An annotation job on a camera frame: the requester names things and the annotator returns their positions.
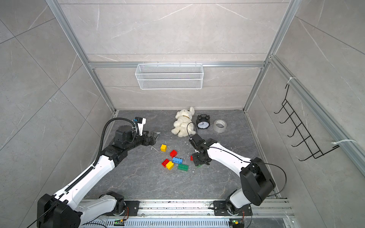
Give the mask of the yellow square lego brick top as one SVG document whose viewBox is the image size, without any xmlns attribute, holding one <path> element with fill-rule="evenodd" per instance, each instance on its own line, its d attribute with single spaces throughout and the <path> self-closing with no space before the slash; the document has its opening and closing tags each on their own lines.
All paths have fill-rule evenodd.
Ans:
<svg viewBox="0 0 365 228">
<path fill-rule="evenodd" d="M 166 152 L 166 150 L 167 150 L 167 145 L 162 144 L 162 145 L 161 145 L 161 147 L 160 147 L 160 150 L 161 150 L 162 152 Z"/>
</svg>

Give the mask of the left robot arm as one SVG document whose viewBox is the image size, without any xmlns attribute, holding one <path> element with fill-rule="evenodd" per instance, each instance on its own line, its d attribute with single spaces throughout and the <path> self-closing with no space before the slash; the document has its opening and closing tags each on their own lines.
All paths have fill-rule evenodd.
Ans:
<svg viewBox="0 0 365 228">
<path fill-rule="evenodd" d="M 108 192 L 98 199 L 83 204 L 87 193 L 139 146 L 152 146 L 159 137 L 157 132 L 134 133 L 132 127 L 123 125 L 116 130 L 110 144 L 102 150 L 96 164 L 91 164 L 70 184 L 53 195 L 45 194 L 37 206 L 38 228 L 77 228 L 103 214 L 126 215 L 128 208 L 124 196 Z"/>
</svg>

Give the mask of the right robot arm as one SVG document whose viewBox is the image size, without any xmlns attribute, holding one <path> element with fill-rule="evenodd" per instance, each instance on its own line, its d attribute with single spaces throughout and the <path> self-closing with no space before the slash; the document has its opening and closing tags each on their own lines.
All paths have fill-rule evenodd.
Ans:
<svg viewBox="0 0 365 228">
<path fill-rule="evenodd" d="M 213 139 L 206 141 L 199 137 L 190 138 L 189 143 L 195 149 L 192 154 L 195 166 L 209 165 L 215 160 L 239 176 L 241 188 L 226 199 L 226 209 L 231 214 L 237 214 L 242 207 L 249 204 L 261 205 L 276 187 L 267 164 L 262 159 L 238 155 Z"/>
</svg>

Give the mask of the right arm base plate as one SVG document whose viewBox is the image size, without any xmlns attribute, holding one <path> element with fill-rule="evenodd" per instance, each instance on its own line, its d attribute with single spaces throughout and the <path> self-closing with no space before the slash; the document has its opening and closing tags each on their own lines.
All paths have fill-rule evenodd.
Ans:
<svg viewBox="0 0 365 228">
<path fill-rule="evenodd" d="M 229 211 L 227 204 L 224 200 L 214 200 L 210 204 L 209 208 L 214 211 L 215 216 L 251 216 L 252 209 L 250 204 L 243 206 L 233 212 Z"/>
</svg>

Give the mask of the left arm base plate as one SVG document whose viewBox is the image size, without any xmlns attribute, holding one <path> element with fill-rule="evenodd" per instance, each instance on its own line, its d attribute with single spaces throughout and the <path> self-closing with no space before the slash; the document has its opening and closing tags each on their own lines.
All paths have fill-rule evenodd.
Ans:
<svg viewBox="0 0 365 228">
<path fill-rule="evenodd" d="M 129 216 L 137 216 L 138 214 L 138 210 L 139 210 L 139 206 L 140 206 L 140 201 L 138 200 L 127 200 L 124 201 L 125 203 L 125 208 L 122 212 L 108 212 L 105 213 L 105 216 L 126 216 L 127 215 L 127 209 L 129 209 Z"/>
</svg>

